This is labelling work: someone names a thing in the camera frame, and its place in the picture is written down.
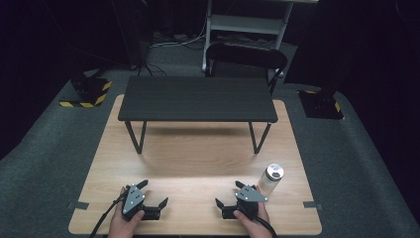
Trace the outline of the person's right hand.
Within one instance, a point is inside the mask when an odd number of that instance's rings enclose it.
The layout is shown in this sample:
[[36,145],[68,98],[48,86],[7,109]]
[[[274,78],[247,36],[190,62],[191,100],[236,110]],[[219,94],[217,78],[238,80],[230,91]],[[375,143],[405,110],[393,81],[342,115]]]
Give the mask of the person's right hand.
[[[259,221],[249,219],[243,212],[234,211],[235,217],[243,224],[251,238],[272,238],[271,233]],[[258,217],[269,222],[269,216],[263,202],[259,203]]]

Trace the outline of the person's left hand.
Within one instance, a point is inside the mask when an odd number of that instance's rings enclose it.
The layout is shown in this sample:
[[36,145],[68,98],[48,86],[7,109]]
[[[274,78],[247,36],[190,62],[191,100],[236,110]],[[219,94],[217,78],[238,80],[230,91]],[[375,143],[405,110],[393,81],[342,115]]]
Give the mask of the person's left hand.
[[114,214],[111,218],[108,238],[133,238],[136,228],[142,222],[145,213],[138,211],[130,221],[127,221],[122,214],[123,202],[116,204]]

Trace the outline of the white metal stand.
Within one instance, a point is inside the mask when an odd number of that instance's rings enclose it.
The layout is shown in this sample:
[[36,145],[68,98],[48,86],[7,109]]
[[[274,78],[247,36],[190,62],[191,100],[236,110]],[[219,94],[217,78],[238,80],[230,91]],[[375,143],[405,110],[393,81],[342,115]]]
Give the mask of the white metal stand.
[[207,66],[205,51],[210,47],[211,32],[213,30],[224,32],[276,35],[274,48],[279,50],[283,40],[283,36],[285,34],[285,30],[288,25],[288,20],[293,5],[294,3],[292,1],[287,1],[283,16],[279,20],[274,20],[242,16],[214,15],[212,13],[213,0],[208,0],[206,10],[206,35],[204,43],[202,70],[205,70]]

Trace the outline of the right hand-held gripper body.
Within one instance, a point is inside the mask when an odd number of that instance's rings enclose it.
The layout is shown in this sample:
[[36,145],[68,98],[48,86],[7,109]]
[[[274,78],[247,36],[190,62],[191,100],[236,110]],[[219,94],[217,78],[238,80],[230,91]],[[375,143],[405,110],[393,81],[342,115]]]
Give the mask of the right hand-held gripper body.
[[244,185],[236,193],[237,202],[235,205],[226,206],[221,203],[223,219],[235,219],[235,210],[244,213],[249,219],[255,219],[259,213],[259,203],[267,202],[267,198],[262,195],[254,186]]

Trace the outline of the white bottle with silver lid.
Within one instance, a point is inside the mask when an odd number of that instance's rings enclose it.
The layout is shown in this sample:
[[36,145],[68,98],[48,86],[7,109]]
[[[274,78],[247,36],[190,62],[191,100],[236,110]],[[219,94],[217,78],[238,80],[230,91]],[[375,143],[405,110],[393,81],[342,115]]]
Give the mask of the white bottle with silver lid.
[[269,164],[259,179],[259,187],[264,196],[268,196],[276,188],[284,176],[284,169],[279,164]]

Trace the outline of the striped-edged black stand base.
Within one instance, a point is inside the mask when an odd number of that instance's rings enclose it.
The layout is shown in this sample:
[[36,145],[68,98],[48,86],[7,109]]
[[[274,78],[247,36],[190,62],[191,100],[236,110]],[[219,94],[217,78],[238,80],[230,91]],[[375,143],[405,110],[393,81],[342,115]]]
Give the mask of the striped-edged black stand base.
[[105,100],[112,82],[105,78],[84,78],[71,80],[58,98],[60,106],[92,108],[100,106]]
[[312,90],[299,90],[298,96],[308,118],[342,120],[344,114],[333,96]]

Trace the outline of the dark tripod stand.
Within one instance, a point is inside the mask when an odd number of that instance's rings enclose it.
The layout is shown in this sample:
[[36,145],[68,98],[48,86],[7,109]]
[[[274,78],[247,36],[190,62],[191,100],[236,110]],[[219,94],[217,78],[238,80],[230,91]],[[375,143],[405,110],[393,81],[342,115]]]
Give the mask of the dark tripod stand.
[[144,68],[149,75],[147,58],[153,44],[152,6],[148,0],[111,0],[122,33],[130,66]]

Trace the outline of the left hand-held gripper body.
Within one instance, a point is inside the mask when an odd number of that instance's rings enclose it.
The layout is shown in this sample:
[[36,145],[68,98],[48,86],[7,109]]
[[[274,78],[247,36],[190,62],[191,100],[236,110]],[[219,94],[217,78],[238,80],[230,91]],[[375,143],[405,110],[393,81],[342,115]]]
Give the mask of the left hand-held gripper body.
[[142,188],[141,184],[130,185],[127,188],[126,196],[123,199],[123,217],[130,221],[135,214],[143,211],[145,213],[143,220],[159,220],[161,208],[144,205],[146,196],[143,194]]

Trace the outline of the small black table shelf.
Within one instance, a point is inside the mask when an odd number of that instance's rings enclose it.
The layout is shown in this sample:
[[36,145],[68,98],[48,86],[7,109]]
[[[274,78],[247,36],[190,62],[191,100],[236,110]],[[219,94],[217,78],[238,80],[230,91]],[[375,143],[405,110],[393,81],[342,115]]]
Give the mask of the small black table shelf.
[[269,129],[278,117],[263,78],[133,76],[118,119],[141,153],[150,121],[264,122]]

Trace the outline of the black folding chair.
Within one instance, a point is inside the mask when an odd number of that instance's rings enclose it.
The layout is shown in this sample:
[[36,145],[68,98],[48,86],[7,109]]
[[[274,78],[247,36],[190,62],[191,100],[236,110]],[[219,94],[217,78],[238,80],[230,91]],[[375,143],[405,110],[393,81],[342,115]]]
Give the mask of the black folding chair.
[[208,77],[264,78],[273,94],[280,73],[288,59],[276,49],[258,49],[246,46],[217,43],[205,52],[205,75]]

